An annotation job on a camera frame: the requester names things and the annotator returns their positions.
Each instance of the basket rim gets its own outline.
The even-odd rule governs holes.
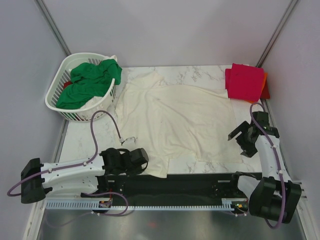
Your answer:
[[[61,71],[61,68],[62,68],[64,62],[65,62],[66,60],[68,60],[70,57],[74,57],[74,56],[76,56],[76,55],[86,55],[86,54],[96,55],[96,56],[100,56],[100,57],[103,57],[103,58],[106,57],[106,56],[104,56],[104,55],[102,55],[102,54],[92,53],[92,52],[78,52],[78,53],[74,53],[74,54],[71,54],[71,55],[67,56],[67,57],[62,61],[62,63],[60,64],[60,67],[59,67],[58,71],[56,72],[56,74],[55,74],[55,76],[54,76],[54,78],[53,78],[53,81],[52,81],[52,83],[51,83],[51,85],[50,85],[50,87],[49,87],[49,90],[47,91],[47,93],[46,93],[46,95],[45,95],[44,102],[45,102],[45,105],[46,105],[49,109],[51,109],[51,110],[53,110],[53,111],[56,111],[56,112],[61,112],[61,113],[81,113],[81,112],[85,112],[85,111],[88,111],[88,110],[91,110],[91,109],[97,107],[98,105],[100,105],[100,104],[109,96],[110,92],[112,91],[112,88],[113,88],[114,85],[115,85],[115,81],[116,81],[116,80],[115,80],[114,78],[112,78],[110,87],[109,87],[108,91],[105,93],[105,95],[102,97],[102,99],[101,99],[100,101],[98,101],[96,104],[94,104],[94,105],[92,105],[92,106],[90,106],[90,107],[83,108],[83,109],[80,109],[80,108],[78,108],[78,109],[61,109],[61,108],[57,108],[57,107],[51,106],[51,105],[49,104],[49,102],[48,102],[49,93],[50,93],[50,91],[51,91],[51,89],[52,89],[52,87],[53,87],[53,85],[54,85],[54,82],[56,81],[56,77],[57,77],[58,73]]]

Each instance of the gray wall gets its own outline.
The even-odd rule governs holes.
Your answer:
[[[44,0],[72,53],[123,67],[255,65],[290,0]]]
[[[263,68],[291,176],[302,180],[320,223],[320,1],[302,0]]]
[[[33,0],[2,1],[0,32],[0,239],[19,240],[31,205],[6,193],[30,159],[52,159],[63,120],[44,100],[65,55]]]

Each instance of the gray floor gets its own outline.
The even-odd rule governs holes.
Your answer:
[[[52,225],[85,211],[47,210]],[[134,211],[126,216],[87,215],[61,227],[42,223],[39,240],[304,240],[299,216],[277,230],[253,216],[218,211]]]

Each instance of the basket handle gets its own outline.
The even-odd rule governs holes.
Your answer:
[[[105,57],[103,58],[103,60],[107,60],[107,59],[114,59],[116,62],[118,62],[118,58],[117,58],[116,55],[113,55],[113,56],[105,56]]]

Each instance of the cream fabric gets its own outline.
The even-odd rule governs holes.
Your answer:
[[[236,121],[227,91],[161,85],[162,80],[152,72],[127,83],[115,109],[122,137],[135,137],[136,148],[149,156],[145,172],[166,178],[169,160],[185,155],[240,163],[237,143],[228,141]]]

